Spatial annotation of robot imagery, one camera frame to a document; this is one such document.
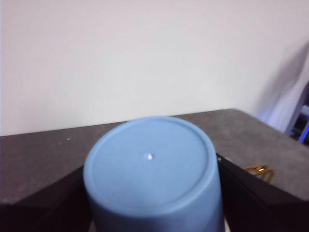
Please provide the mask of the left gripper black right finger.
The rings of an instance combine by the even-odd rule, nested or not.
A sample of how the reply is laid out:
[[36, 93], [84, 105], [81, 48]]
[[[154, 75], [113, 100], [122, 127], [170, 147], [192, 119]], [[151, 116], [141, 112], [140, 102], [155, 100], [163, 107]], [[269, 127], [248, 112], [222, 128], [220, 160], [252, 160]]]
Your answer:
[[307, 232], [309, 202], [217, 155], [223, 208], [232, 232]]

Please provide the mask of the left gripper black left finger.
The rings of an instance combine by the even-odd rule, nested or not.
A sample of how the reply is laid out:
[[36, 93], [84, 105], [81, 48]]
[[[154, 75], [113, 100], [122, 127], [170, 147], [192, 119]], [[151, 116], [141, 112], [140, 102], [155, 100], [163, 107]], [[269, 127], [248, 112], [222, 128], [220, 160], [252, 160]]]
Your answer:
[[80, 167], [16, 203], [1, 203], [2, 232], [86, 232], [92, 213]]

